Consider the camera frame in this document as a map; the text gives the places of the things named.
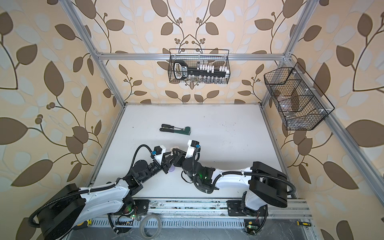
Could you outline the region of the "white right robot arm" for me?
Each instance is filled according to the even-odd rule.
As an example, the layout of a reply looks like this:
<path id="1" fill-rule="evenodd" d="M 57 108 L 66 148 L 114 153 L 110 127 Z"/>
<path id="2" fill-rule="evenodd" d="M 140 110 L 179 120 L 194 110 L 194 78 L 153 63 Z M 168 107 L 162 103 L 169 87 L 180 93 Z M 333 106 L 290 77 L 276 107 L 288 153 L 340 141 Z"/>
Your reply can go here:
<path id="1" fill-rule="evenodd" d="M 286 208 L 288 196 L 296 193 L 296 187 L 286 174 L 262 163 L 253 162 L 249 168 L 224 171 L 204 167 L 199 163 L 201 146 L 197 141 L 188 142 L 187 151 L 171 150 L 173 165 L 182 168 L 195 188 L 205 194 L 212 194 L 225 188 L 243 189 L 240 210 L 250 215 L 252 211 L 268 205 Z"/>

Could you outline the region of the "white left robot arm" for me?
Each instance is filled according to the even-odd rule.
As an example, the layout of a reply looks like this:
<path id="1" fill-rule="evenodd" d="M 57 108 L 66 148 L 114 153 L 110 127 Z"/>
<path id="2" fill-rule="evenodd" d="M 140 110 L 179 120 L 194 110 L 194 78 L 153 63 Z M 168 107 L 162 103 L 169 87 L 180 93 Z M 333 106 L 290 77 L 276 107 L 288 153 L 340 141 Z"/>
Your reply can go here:
<path id="1" fill-rule="evenodd" d="M 57 240 L 95 217 L 115 213 L 132 216 L 142 212 L 144 209 L 138 207 L 133 196 L 143 189 L 143 183 L 159 172 L 167 174 L 186 156 L 186 152 L 178 148 L 168 152 L 163 146 L 151 149 L 140 145 L 137 150 L 142 148 L 149 150 L 151 163 L 133 160 L 123 178 L 102 186 L 78 188 L 76 184 L 67 185 L 29 216 L 29 226 L 41 229 L 45 240 Z"/>

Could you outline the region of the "purple earbud charging case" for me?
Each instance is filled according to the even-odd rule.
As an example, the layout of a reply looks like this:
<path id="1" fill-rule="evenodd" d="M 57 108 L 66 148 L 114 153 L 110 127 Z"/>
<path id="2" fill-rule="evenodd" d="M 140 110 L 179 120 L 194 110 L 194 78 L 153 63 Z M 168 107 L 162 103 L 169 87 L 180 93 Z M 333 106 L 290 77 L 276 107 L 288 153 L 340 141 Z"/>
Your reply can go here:
<path id="1" fill-rule="evenodd" d="M 175 169 L 176 169 L 176 168 L 175 168 L 174 166 L 171 166 L 170 169 L 169 169 L 169 173 L 174 172 Z"/>

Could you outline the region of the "grey tape roll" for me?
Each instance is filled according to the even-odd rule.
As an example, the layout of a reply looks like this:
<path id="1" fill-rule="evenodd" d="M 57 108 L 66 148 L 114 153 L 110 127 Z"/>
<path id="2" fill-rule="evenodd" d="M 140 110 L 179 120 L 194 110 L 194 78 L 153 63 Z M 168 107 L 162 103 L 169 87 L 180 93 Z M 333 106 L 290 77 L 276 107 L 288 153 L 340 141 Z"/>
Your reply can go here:
<path id="1" fill-rule="evenodd" d="M 158 215 L 147 215 L 139 225 L 139 231 L 144 240 L 154 240 L 160 236 L 163 229 L 162 219 Z"/>

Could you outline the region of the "yellow tape measure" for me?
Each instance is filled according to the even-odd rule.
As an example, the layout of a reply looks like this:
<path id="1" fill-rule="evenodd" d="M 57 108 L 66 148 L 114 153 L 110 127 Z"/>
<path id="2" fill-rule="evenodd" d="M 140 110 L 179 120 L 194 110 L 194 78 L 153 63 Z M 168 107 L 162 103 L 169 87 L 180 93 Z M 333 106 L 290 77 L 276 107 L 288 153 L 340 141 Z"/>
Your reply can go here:
<path id="1" fill-rule="evenodd" d="M 92 224 L 92 220 L 86 220 L 83 223 L 77 225 L 79 229 L 87 228 Z"/>

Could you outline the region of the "small yellow black screwdriver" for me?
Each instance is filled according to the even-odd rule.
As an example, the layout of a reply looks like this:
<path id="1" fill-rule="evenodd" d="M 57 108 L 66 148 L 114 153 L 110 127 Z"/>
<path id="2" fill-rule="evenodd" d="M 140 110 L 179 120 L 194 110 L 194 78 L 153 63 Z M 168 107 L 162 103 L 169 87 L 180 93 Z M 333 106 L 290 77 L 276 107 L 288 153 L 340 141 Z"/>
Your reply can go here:
<path id="1" fill-rule="evenodd" d="M 297 221 L 297 225 L 298 226 L 305 226 L 305 227 L 311 227 L 312 226 L 312 224 L 309 222 L 301 222 L 301 221 Z"/>

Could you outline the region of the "green black-handled hand tool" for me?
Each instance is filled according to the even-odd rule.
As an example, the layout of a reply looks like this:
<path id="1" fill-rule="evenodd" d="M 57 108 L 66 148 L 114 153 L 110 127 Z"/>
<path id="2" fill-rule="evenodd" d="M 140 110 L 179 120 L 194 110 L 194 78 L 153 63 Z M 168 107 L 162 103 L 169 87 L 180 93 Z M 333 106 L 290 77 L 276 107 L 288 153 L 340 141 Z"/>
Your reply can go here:
<path id="1" fill-rule="evenodd" d="M 175 134 L 181 134 L 181 135 L 189 136 L 191 134 L 191 128 L 190 127 L 185 127 L 184 129 L 180 129 L 180 128 L 160 128 L 160 132 L 175 133 Z"/>

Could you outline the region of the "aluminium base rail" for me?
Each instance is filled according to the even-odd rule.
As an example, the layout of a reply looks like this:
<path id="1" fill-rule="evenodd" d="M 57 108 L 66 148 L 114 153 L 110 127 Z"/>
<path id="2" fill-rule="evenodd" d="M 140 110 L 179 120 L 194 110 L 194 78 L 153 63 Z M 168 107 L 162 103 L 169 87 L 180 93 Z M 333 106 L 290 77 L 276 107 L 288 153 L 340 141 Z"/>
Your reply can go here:
<path id="1" fill-rule="evenodd" d="M 241 199 L 197 199 L 197 198 L 147 198 L 150 200 L 146 214 L 159 214 L 164 217 L 176 218 L 210 218 L 229 217 L 227 209 L 228 200 Z M 268 206 L 268 216 L 275 219 L 313 219 L 310 208 L 305 200 L 288 200 L 288 207 L 278 208 Z"/>

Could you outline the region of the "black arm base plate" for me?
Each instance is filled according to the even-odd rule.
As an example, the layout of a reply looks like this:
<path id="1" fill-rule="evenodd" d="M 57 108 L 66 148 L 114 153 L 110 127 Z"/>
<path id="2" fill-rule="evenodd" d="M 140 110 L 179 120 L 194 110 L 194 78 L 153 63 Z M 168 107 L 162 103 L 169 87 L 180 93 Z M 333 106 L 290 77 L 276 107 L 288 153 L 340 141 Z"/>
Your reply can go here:
<path id="1" fill-rule="evenodd" d="M 146 214 L 149 209 L 149 203 L 150 200 L 147 199 L 129 200 L 128 202 L 124 203 L 122 214 L 130 217 Z"/>

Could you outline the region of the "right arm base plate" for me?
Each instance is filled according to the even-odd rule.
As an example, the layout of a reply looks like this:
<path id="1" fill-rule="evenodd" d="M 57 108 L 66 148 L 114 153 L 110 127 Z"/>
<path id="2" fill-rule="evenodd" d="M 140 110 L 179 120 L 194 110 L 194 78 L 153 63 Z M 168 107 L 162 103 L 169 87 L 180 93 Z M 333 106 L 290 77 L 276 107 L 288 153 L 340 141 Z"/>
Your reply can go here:
<path id="1" fill-rule="evenodd" d="M 228 200 L 227 201 L 228 215 L 230 217 L 265 217 L 268 216 L 266 207 L 260 207 L 258 210 L 251 210 L 245 206 L 240 200 Z"/>

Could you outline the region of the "socket set rail in basket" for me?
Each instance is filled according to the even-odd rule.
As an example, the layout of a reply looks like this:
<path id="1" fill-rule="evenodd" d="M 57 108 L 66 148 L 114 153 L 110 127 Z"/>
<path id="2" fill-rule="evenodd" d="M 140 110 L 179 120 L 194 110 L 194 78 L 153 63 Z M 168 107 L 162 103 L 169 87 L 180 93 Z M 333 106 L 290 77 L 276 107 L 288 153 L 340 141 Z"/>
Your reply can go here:
<path id="1" fill-rule="evenodd" d="M 227 66 L 204 64 L 201 62 L 187 64 L 183 60 L 176 60 L 170 68 L 176 80 L 189 80 L 200 82 L 226 81 L 231 72 Z"/>

